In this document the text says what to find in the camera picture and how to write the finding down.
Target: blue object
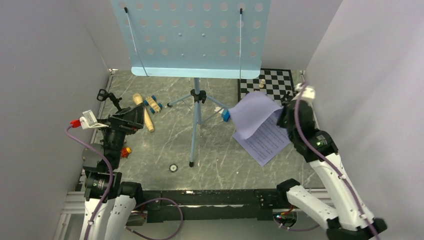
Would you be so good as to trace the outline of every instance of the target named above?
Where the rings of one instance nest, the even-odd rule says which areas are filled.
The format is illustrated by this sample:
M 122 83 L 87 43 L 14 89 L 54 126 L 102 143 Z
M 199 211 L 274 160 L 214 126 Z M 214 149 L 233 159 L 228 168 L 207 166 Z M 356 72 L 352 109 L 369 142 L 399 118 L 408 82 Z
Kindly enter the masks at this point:
M 260 74 L 271 0 L 110 2 L 134 75 L 146 76 L 143 64 L 149 76 L 221 79 L 239 78 L 243 2 L 241 78 Z
M 230 119 L 230 112 L 228 111 L 228 109 L 224 109 L 221 113 L 221 116 L 224 122 L 228 122 L 228 120 Z

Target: red object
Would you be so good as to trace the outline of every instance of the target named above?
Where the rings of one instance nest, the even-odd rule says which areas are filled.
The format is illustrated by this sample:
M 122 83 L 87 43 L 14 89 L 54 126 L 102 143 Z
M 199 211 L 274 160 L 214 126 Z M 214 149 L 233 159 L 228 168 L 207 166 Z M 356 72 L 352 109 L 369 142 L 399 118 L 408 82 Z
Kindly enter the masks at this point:
M 81 122 L 79 119 L 71 121 L 70 124 L 73 128 L 78 128 L 79 126 L 81 126 Z
M 131 149 L 129 147 L 124 147 L 120 151 L 120 157 L 121 158 L 128 158 L 128 155 L 130 155 Z

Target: blue block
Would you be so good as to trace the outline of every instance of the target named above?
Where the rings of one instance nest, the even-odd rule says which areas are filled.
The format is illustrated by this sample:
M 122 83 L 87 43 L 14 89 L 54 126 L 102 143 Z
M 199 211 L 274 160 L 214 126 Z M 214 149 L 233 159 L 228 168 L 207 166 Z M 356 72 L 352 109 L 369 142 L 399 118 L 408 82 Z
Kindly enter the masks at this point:
M 230 112 L 228 111 L 228 109 L 224 109 L 222 111 L 222 119 L 224 120 L 224 122 L 228 122 L 228 120 L 230 119 Z

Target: black clamp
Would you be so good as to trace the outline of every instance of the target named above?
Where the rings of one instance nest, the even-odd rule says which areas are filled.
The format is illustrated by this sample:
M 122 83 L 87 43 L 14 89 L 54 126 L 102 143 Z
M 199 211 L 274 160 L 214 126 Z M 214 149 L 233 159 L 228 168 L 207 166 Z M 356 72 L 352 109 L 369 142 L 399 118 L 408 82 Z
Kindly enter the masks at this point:
M 193 96 L 195 103 L 198 103 L 199 101 L 201 101 L 202 104 L 205 103 L 205 101 L 206 101 L 206 91 L 201 90 L 199 94 L 196 94 L 196 91 L 194 89 L 192 89 L 190 91 L 190 94 Z

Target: red connector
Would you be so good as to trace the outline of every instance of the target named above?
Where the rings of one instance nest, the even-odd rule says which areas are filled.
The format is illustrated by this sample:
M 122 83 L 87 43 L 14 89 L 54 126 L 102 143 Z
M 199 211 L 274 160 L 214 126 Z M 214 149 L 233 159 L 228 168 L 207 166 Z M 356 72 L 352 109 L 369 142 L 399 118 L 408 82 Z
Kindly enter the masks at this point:
M 79 119 L 71 121 L 70 124 L 73 128 L 78 128 L 79 126 L 81 126 L 81 122 Z

